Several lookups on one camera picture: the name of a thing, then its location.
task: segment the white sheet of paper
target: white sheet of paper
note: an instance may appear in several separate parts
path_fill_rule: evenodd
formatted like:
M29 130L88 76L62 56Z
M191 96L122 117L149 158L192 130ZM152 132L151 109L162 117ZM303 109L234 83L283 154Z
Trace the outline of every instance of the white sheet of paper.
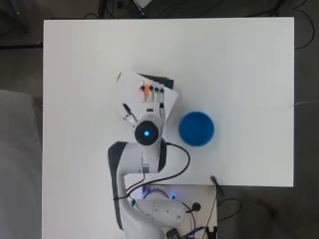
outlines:
M127 104L133 114L138 117L141 108L141 82L146 84L150 82L149 79L140 76L137 73L122 72L117 80L117 104L116 109L121 117L125 117L127 112L124 110L123 104ZM167 87L164 88L164 108L165 119L167 120L169 113L177 99L178 93Z

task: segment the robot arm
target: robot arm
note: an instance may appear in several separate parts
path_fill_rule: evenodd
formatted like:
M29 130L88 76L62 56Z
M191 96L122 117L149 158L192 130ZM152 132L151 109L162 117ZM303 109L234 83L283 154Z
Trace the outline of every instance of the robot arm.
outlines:
M164 87L152 81L142 82L140 92L142 103L138 119L124 105L137 142L118 141L109 148L115 209L119 227L125 231L127 239L163 239L162 227L178 226L183 222L183 206L176 201L142 200L139 206L146 213L141 213L130 205L126 193L125 175L158 173L164 168L166 159L166 145L161 138L165 119Z

